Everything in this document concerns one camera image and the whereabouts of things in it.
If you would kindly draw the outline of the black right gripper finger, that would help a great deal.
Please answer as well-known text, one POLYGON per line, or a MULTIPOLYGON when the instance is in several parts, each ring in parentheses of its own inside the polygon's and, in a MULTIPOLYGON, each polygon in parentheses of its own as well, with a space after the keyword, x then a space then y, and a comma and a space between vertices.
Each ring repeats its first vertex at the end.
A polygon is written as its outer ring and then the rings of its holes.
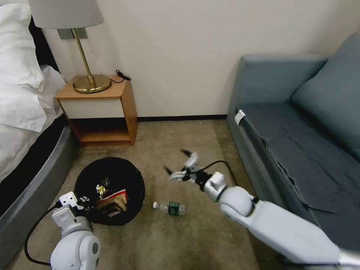
POLYGON ((176 182, 186 182, 188 181, 188 173, 186 170, 175 171, 173 172, 168 167, 164 167, 166 173, 169 175, 170 179, 176 182))
POLYGON ((184 163, 184 169, 190 171, 197 171, 198 154, 196 152, 191 152, 189 150, 181 150, 181 152, 188 157, 187 161, 184 163))

